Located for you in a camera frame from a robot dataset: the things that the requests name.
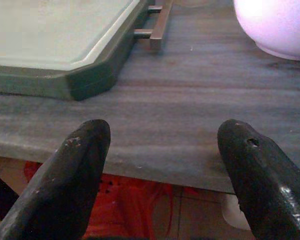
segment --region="tiled floor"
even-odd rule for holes
[[[0,178],[20,194],[27,186],[23,173],[25,162],[0,158]],[[253,240],[250,231],[234,228],[221,214],[220,194],[198,190],[197,194],[174,187],[171,230],[166,235],[170,217],[170,202],[163,196],[153,213],[153,228],[158,239],[206,238],[216,240]]]

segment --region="white object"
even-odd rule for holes
[[[300,0],[234,0],[237,19],[263,51],[300,61]]]
[[[232,227],[242,230],[250,230],[245,214],[240,210],[236,195],[222,195],[221,211],[224,220]]]
[[[140,0],[0,0],[0,66],[92,64]]]

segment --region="pink ceramic bowl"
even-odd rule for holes
[[[300,0],[234,0],[236,17],[256,45],[300,61]]]

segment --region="red plastic bag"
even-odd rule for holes
[[[28,181],[41,163],[27,162],[24,175]],[[170,197],[170,231],[173,215],[172,186],[130,177],[103,174],[93,206],[87,237],[127,237],[155,239],[152,213],[159,197]]]

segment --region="gray marble countertop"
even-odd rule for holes
[[[217,146],[227,119],[300,167],[300,62],[259,50],[220,0],[175,5],[164,50],[139,41],[110,91],[80,102],[0,95],[0,156],[44,162],[91,119],[111,127],[105,173],[233,192]]]

